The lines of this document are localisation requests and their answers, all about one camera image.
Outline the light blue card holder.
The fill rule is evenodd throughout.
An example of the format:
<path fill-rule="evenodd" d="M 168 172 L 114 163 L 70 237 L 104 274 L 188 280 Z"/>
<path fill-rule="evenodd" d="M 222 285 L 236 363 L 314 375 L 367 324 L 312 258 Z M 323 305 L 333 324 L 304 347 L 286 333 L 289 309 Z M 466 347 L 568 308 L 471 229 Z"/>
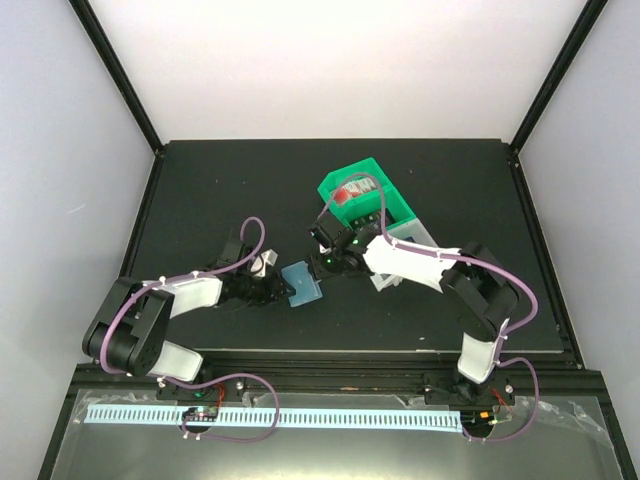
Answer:
<path fill-rule="evenodd" d="M 299 261 L 283 268 L 281 275 L 294 290 L 294 294 L 288 299 L 291 308 L 311 303 L 323 297 L 320 281 L 313 277 L 309 265 L 305 261 Z"/>

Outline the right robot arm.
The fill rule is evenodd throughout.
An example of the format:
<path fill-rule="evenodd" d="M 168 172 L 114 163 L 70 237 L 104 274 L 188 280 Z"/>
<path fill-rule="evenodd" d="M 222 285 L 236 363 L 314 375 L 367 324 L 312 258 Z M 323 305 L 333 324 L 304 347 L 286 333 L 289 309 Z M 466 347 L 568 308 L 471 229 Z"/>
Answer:
<path fill-rule="evenodd" d="M 519 303 L 514 285 L 492 265 L 490 252 L 479 244 L 467 249 L 440 249 L 400 240 L 373 222 L 357 229 L 343 225 L 331 212 L 310 227 L 320 252 L 309 257 L 316 280 L 335 276 L 367 276 L 377 283 L 403 280 L 426 286 L 458 308 L 462 328 L 457 396 L 476 403 L 491 390 L 490 374 L 498 364 L 498 350 Z"/>

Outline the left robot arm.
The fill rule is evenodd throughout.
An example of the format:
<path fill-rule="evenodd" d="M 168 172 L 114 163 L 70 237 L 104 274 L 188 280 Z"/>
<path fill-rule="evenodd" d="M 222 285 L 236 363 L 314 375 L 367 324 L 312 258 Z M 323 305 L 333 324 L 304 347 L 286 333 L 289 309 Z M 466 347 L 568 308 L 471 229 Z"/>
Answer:
<path fill-rule="evenodd" d="M 228 301 L 265 306 L 292 296 L 276 261 L 273 250 L 257 254 L 230 239 L 203 271 L 147 281 L 120 277 L 90 323 L 82 351 L 108 373 L 172 378 L 191 398 L 205 398 L 215 376 L 200 353 L 166 339 L 170 321 Z"/>

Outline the red and white cards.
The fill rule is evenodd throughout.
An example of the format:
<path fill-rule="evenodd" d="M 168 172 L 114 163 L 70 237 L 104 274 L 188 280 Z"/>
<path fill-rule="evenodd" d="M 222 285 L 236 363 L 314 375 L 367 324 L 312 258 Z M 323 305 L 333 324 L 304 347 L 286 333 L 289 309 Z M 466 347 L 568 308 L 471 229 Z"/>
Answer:
<path fill-rule="evenodd" d="M 344 205 L 347 202 L 377 189 L 376 184 L 369 177 L 350 180 L 335 190 L 334 202 Z"/>

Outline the green plastic bin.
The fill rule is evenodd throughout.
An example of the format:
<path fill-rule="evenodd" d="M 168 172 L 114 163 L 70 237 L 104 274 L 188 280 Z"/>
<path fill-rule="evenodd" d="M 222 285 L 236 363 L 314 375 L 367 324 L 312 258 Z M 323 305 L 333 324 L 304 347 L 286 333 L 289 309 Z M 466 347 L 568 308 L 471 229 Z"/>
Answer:
<path fill-rule="evenodd" d="M 416 219 L 416 215 L 405 201 L 399 190 L 391 182 L 378 162 L 369 157 L 364 160 L 347 165 L 329 172 L 317 187 L 317 191 L 323 202 L 327 202 L 335 190 L 350 180 L 363 176 L 363 173 L 375 177 L 384 193 L 386 227 L 388 232 L 397 226 Z M 350 225 L 355 218 L 372 212 L 380 212 L 381 200 L 378 189 L 359 196 L 344 205 L 331 202 L 329 210 L 344 225 Z"/>

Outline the clear plastic sheet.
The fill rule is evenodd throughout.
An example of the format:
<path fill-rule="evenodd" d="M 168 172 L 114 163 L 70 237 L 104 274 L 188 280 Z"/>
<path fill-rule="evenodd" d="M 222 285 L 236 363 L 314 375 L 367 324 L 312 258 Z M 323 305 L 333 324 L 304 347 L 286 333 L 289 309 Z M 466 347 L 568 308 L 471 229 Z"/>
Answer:
<path fill-rule="evenodd" d="M 95 404 L 179 405 L 87 391 L 48 479 L 621 479 L 593 397 L 518 398 L 487 441 L 460 433 L 86 424 Z M 268 395 L 225 407 L 428 410 L 419 398 Z"/>

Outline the black aluminium frame rail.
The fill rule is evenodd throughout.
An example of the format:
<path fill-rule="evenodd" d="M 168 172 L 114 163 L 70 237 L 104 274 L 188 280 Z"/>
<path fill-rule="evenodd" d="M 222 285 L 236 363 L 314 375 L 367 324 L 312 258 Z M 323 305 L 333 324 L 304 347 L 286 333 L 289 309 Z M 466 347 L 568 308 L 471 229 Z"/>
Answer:
<path fill-rule="evenodd" d="M 265 393 L 267 387 L 250 375 L 260 376 L 278 393 L 347 393 L 347 394 L 417 394 L 423 374 L 429 370 L 457 372 L 452 362 L 418 362 L 412 364 L 380 362 L 275 362 L 251 360 L 233 362 L 229 359 L 207 357 L 193 382 L 184 382 L 183 388 L 199 389 L 225 380 L 247 377 L 244 391 Z M 543 363 L 529 369 L 517 362 L 493 372 L 504 374 L 510 380 L 507 391 L 513 398 L 531 396 L 535 390 L 541 396 L 608 396 L 602 374 L 593 370 L 554 369 Z M 81 389 L 154 390 L 164 387 L 169 378 L 127 374 L 109 374 L 97 364 L 79 364 L 73 374 L 69 391 Z"/>

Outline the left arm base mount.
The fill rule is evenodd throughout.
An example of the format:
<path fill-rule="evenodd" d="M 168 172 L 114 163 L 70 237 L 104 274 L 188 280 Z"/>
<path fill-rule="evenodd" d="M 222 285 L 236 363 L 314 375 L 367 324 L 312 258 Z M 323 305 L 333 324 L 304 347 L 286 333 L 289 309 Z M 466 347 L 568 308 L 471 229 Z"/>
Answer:
<path fill-rule="evenodd" d="M 179 405 L 204 404 L 222 405 L 225 401 L 235 400 L 244 391 L 247 377 L 225 380 L 199 389 L 183 388 L 174 383 L 164 381 L 165 386 L 159 387 L 156 392 L 158 400 L 175 401 Z"/>

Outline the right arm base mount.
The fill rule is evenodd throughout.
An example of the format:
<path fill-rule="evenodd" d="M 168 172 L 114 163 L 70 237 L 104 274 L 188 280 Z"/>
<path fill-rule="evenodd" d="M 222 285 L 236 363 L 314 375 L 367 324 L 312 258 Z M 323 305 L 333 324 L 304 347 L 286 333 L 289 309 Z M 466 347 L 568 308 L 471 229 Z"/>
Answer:
<path fill-rule="evenodd" d="M 513 394 L 507 391 L 510 380 L 493 372 L 483 383 L 476 384 L 453 371 L 429 370 L 423 374 L 418 392 L 427 404 L 450 407 L 493 407 L 500 401 L 513 406 Z"/>

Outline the left rear frame post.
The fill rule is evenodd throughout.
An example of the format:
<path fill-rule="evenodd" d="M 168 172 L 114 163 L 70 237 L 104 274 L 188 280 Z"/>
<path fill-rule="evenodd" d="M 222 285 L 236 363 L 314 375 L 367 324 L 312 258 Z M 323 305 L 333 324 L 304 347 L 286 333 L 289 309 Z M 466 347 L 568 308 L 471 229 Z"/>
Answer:
<path fill-rule="evenodd" d="M 91 3 L 87 0 L 70 0 L 69 4 L 152 152 L 161 153 L 164 145 Z"/>

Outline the frame post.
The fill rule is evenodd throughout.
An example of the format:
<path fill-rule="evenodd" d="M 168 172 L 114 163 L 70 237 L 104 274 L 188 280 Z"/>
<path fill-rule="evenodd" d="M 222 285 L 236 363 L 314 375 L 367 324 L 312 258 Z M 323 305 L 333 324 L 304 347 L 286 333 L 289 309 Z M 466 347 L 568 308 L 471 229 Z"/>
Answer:
<path fill-rule="evenodd" d="M 510 142 L 515 155 L 523 150 L 607 4 L 607 0 L 588 0 L 583 6 Z"/>
<path fill-rule="evenodd" d="M 69 4 L 152 152 L 161 153 L 164 145 L 91 3 L 87 0 L 70 0 Z"/>

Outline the right rear frame post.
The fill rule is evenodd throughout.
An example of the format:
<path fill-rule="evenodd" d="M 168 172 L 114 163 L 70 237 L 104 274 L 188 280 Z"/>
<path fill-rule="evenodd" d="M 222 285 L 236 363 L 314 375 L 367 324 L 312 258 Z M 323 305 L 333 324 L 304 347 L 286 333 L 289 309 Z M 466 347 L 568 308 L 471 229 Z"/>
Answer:
<path fill-rule="evenodd" d="M 523 150 L 607 4 L 607 0 L 588 0 L 583 6 L 510 142 L 515 155 Z"/>

